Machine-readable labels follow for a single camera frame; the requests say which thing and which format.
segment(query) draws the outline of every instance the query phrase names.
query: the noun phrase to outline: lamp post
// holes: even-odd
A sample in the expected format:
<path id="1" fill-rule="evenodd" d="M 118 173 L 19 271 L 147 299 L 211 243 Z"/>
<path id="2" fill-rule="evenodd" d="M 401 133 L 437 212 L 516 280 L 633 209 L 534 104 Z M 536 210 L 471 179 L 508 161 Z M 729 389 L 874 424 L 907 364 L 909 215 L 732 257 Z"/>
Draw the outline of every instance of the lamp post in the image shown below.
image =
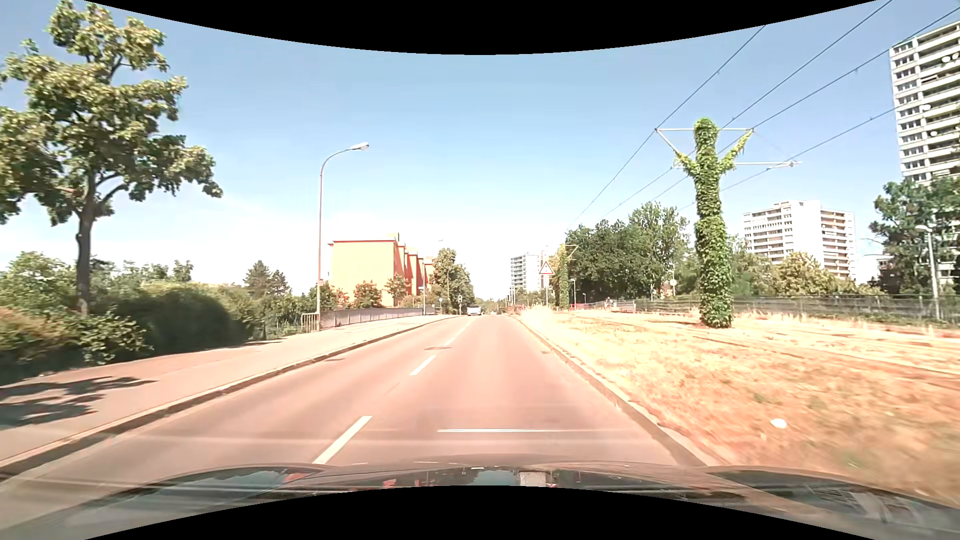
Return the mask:
<path id="1" fill-rule="evenodd" d="M 324 230 L 324 168 L 326 168 L 326 163 L 330 161 L 330 158 L 338 154 L 343 154 L 344 152 L 349 152 L 351 150 L 367 150 L 370 148 L 369 142 L 361 142 L 360 144 L 354 144 L 353 146 L 347 148 L 346 150 L 341 150 L 331 154 L 329 158 L 324 160 L 324 164 L 320 166 L 320 201 L 318 204 L 318 219 L 317 219 L 317 323 L 318 330 L 320 325 L 320 284 L 324 280 L 324 273 L 321 270 L 320 264 L 324 256 L 324 238 L 322 232 Z"/>
<path id="2" fill-rule="evenodd" d="M 933 254 L 933 229 L 930 229 L 926 225 L 918 225 L 915 227 L 917 231 L 922 231 L 926 233 L 926 247 L 930 252 L 930 286 L 933 288 L 933 310 L 934 314 L 937 317 L 937 320 L 940 320 L 940 281 L 937 279 L 937 258 Z"/>

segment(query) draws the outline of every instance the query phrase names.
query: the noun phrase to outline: white high-rise building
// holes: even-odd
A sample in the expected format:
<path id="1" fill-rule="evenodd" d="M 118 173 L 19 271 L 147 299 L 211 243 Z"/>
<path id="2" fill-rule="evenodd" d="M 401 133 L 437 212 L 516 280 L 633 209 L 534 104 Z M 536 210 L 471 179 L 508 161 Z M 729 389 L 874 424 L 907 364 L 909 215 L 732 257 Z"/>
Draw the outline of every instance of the white high-rise building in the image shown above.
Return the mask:
<path id="1" fill-rule="evenodd" d="M 743 214 L 747 249 L 773 264 L 793 252 L 807 252 L 831 274 L 856 280 L 853 213 L 821 207 L 820 201 L 784 201 Z"/>
<path id="2" fill-rule="evenodd" d="M 527 292 L 540 290 L 543 285 L 540 276 L 542 258 L 539 254 L 525 253 L 510 258 L 511 292 L 523 289 Z"/>
<path id="3" fill-rule="evenodd" d="M 960 174 L 960 23 L 892 47 L 890 68 L 903 177 Z"/>

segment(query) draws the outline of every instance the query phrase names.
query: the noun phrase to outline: fence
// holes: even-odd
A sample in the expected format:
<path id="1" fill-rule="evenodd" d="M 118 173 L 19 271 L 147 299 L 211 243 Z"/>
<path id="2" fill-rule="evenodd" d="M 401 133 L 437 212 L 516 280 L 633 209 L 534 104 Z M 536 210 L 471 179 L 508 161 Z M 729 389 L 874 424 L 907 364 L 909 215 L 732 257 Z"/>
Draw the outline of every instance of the fence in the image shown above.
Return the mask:
<path id="1" fill-rule="evenodd" d="M 369 323 L 370 321 L 386 321 L 401 317 L 417 317 L 423 315 L 422 307 L 366 307 L 363 309 L 335 309 L 317 313 L 304 313 L 300 316 L 300 331 L 318 331 Z M 437 309 L 426 307 L 427 315 L 436 315 Z"/>
<path id="2" fill-rule="evenodd" d="M 613 311 L 646 313 L 687 313 L 698 306 L 696 297 L 664 300 L 615 300 L 609 305 Z M 940 319 L 960 324 L 960 297 L 941 297 Z M 605 303 L 594 302 L 592 309 L 604 309 Z M 739 297 L 733 299 L 737 313 L 760 311 L 814 317 L 863 317 L 929 320 L 936 319 L 936 306 L 929 296 L 791 296 Z"/>

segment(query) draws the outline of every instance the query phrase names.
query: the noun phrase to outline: ivy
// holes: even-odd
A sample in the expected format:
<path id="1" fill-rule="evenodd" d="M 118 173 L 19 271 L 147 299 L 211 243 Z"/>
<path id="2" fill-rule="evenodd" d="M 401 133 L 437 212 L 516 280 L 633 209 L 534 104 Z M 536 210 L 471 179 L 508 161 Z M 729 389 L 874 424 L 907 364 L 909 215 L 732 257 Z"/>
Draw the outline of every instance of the ivy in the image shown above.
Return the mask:
<path id="1" fill-rule="evenodd" d="M 733 160 L 743 152 L 751 132 L 740 137 L 726 156 L 716 153 L 720 129 L 709 118 L 693 125 L 696 160 L 676 152 L 677 161 L 693 179 L 697 192 L 694 246 L 700 262 L 700 320 L 711 328 L 729 328 L 733 324 L 732 253 L 727 225 L 720 205 L 720 177 L 734 169 Z"/>

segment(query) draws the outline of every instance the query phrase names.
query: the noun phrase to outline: apartment building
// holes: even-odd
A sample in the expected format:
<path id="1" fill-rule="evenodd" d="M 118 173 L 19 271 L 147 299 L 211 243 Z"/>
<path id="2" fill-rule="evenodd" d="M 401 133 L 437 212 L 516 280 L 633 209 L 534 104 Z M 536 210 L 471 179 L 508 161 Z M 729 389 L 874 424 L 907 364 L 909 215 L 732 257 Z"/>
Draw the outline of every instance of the apartment building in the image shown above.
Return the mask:
<path id="1" fill-rule="evenodd" d="M 510 258 L 511 291 L 523 289 L 537 291 L 543 287 L 540 268 L 543 266 L 540 254 L 525 253 Z"/>
<path id="2" fill-rule="evenodd" d="M 406 294 L 418 294 L 421 286 L 430 283 L 426 261 L 416 248 L 400 242 L 399 233 L 381 238 L 334 240 L 329 245 L 333 248 L 330 285 L 342 288 L 351 298 L 358 283 L 373 282 L 383 291 L 383 305 L 390 307 L 402 300 L 394 299 L 384 290 L 393 276 L 399 274 L 406 278 Z"/>
<path id="3" fill-rule="evenodd" d="M 840 279 L 857 278 L 852 212 L 825 209 L 820 201 L 784 201 L 744 213 L 742 231 L 747 249 L 773 264 L 802 251 Z"/>
<path id="4" fill-rule="evenodd" d="M 960 175 L 960 21 L 892 47 L 890 67 L 903 177 Z M 937 269 L 952 282 L 951 262 Z"/>

